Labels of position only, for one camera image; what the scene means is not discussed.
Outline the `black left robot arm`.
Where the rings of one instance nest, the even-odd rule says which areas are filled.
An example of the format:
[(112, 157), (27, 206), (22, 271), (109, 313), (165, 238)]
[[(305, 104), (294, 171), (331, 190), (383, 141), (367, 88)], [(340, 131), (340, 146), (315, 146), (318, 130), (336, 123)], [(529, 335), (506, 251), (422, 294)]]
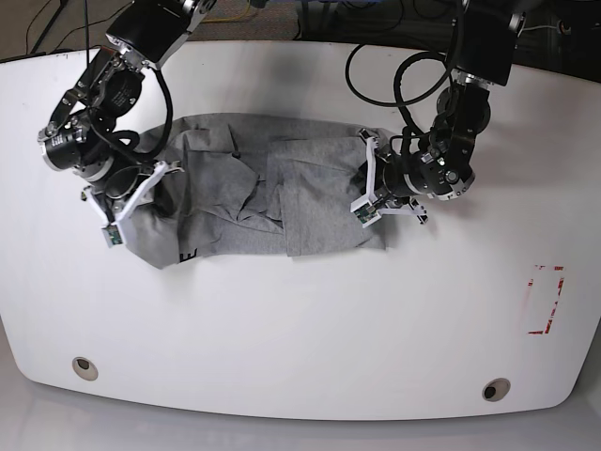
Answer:
[[(363, 226), (391, 214), (425, 223), (418, 196), (448, 201), (470, 188), (475, 140), (490, 119), (489, 88), (507, 84), (525, 16), (517, 1), (459, 1), (449, 51), (419, 52), (397, 68), (388, 105), (401, 114), (403, 131), (385, 144), (368, 130), (360, 132), (366, 161), (355, 180), (362, 195), (350, 210)], [(406, 100), (403, 76), (423, 60), (442, 63), (445, 72), (424, 94)]]

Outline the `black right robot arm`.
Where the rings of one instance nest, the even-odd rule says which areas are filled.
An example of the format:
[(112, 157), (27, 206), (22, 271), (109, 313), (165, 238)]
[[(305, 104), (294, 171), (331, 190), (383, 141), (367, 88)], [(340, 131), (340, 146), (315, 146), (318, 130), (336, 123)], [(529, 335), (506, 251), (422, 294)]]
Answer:
[[(75, 86), (66, 91), (39, 132), (42, 157), (54, 171), (75, 169), (108, 217), (125, 188), (154, 169), (171, 132), (174, 107), (162, 66), (212, 10), (211, 1), (134, 1), (109, 26), (110, 44), (86, 59)], [(166, 106), (162, 134), (151, 149), (138, 148), (137, 132), (116, 129), (139, 101), (143, 71), (155, 74)]]

